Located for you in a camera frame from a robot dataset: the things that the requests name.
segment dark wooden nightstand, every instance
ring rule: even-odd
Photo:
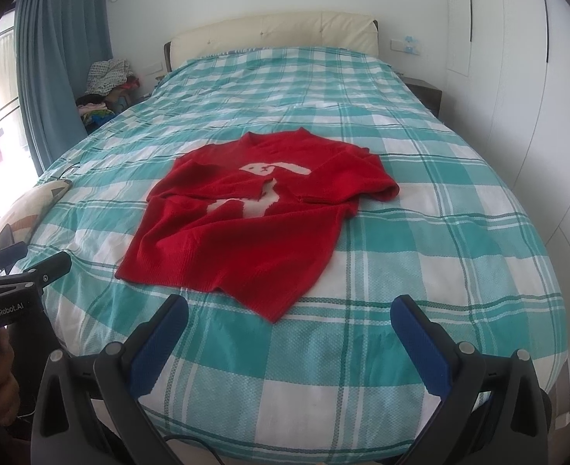
[[[436,117],[440,114],[440,102],[442,101],[442,91],[432,86],[424,80],[411,79],[410,77],[399,77],[408,86],[412,94]]]

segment cream leather headboard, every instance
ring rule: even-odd
[[[377,21],[343,12],[289,12],[209,24],[165,45],[169,71],[194,57],[259,47],[340,47],[377,57]]]

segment white wardrobe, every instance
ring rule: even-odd
[[[448,19],[440,119],[512,188],[546,243],[565,298],[570,372],[570,7],[448,0]]]

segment plaid bedspread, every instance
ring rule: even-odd
[[[113,277],[148,191],[176,156],[246,131],[300,126],[370,148],[401,193],[389,203],[361,201],[328,268],[276,325],[221,293]],[[71,254],[72,271],[44,304],[76,355],[123,340],[170,293],[187,298],[188,328],[141,399],[162,432],[263,462],[354,463],[403,452],[437,403],[391,328],[390,303],[405,293],[455,340],[493,355],[529,350],[547,390],[565,360],[563,300],[523,209],[373,57],[285,48],[191,60],[41,181],[74,164],[64,175],[74,186],[36,231],[23,267],[57,250]]]

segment human hand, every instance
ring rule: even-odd
[[[21,404],[19,387],[12,375],[14,350],[5,327],[0,328],[0,425],[7,427],[16,419]]]

